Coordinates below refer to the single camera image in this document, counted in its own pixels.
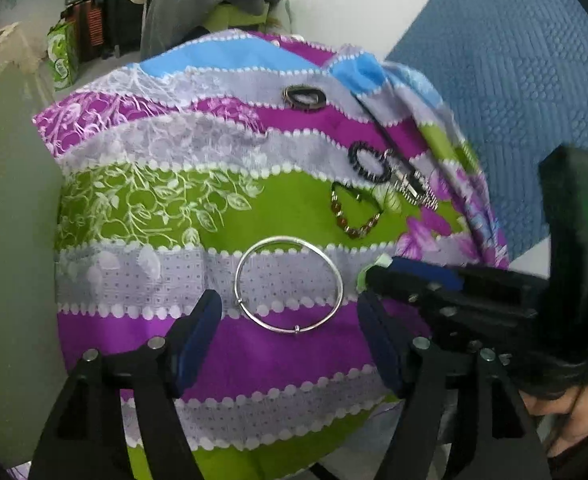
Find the person's right hand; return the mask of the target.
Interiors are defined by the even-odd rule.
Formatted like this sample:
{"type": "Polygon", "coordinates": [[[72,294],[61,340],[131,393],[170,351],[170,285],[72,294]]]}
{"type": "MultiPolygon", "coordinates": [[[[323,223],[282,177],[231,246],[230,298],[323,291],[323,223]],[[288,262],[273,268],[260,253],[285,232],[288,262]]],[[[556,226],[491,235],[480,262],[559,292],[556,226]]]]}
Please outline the person's right hand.
{"type": "Polygon", "coordinates": [[[588,386],[571,387],[556,400],[538,399],[525,392],[520,396],[532,416],[565,416],[548,447],[548,457],[559,456],[588,437],[588,386]]]}

